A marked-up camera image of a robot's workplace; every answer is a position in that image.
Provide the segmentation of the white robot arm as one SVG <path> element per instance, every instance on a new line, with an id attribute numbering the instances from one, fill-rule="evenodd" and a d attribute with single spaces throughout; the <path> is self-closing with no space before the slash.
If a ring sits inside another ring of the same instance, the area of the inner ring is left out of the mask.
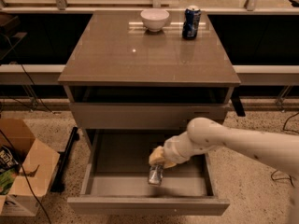
<path id="1" fill-rule="evenodd" d="M 162 183 L 163 170 L 207 153 L 227 147 L 253 160 L 299 179 L 299 136 L 225 127 L 211 119 L 192 119 L 184 133 L 167 139 L 149 156 L 151 185 Z"/>

